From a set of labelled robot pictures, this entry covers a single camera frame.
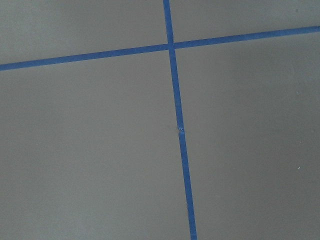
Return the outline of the crossing blue tape line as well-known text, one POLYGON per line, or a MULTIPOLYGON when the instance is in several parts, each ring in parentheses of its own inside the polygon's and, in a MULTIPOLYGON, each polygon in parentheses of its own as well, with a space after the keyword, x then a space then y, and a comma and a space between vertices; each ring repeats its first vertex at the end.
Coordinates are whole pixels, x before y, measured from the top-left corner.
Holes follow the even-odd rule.
POLYGON ((168 51, 171 48, 175 48, 175 49, 193 48, 193 47, 218 45, 218 44, 225 44, 225 43, 232 43, 232 42, 242 42, 242 41, 249 41, 249 40, 318 33, 319 31, 320 31, 319 26, 308 26, 308 27, 300 27, 300 28, 292 28, 292 29, 281 29, 281 30, 263 31, 263 32, 222 36, 222 37, 214 37, 214 38, 206 38, 206 39, 197 39, 197 40, 175 42, 173 44, 170 44, 170 43, 157 44, 157 45, 132 47, 132 48, 117 49, 117 50, 108 50, 108 51, 102 51, 102 52, 93 52, 93 53, 45 58, 45 59, 28 60, 28 61, 22 61, 22 62, 6 63, 6 64, 0 65, 0 70, 9 71, 9 70, 15 70, 15 69, 32 68, 32 67, 39 67, 39 66, 72 63, 72 62, 81 62, 81 61, 104 59, 104 58, 119 57, 119 56, 161 52, 161 51, 168 51))

